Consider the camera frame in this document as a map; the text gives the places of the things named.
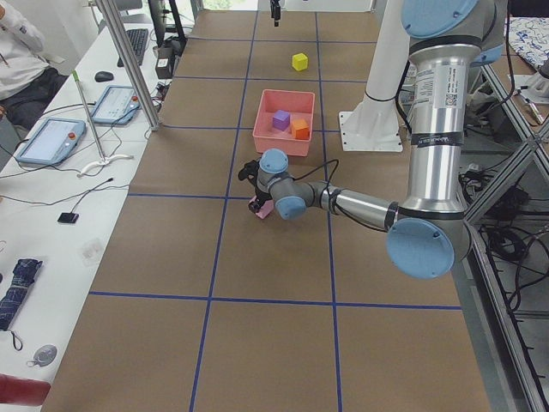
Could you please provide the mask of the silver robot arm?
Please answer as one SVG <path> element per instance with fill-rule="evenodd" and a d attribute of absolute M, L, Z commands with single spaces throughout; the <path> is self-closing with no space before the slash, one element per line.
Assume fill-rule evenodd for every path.
<path fill-rule="evenodd" d="M 288 151 L 270 148 L 238 178 L 253 186 L 249 207 L 272 201 L 281 218 L 309 207 L 386 233 L 386 249 L 403 273 L 432 279 L 468 254 L 471 239 L 459 204 L 457 175 L 464 137 L 468 72 L 503 50 L 505 1 L 389 1 L 385 5 L 365 97 L 341 120 L 341 134 L 365 149 L 396 140 L 395 103 L 409 67 L 416 69 L 411 107 L 407 197 L 402 203 L 308 182 L 288 172 Z"/>

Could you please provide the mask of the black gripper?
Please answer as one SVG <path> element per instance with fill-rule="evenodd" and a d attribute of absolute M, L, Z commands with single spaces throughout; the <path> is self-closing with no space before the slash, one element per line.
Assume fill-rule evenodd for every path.
<path fill-rule="evenodd" d="M 272 197 L 268 192 L 255 185 L 255 197 L 249 202 L 248 208 L 253 213 L 259 213 L 267 201 L 271 200 Z"/>
<path fill-rule="evenodd" d="M 270 0 L 269 7 L 271 18 L 274 20 L 274 27 L 279 27 L 281 22 L 281 0 Z"/>

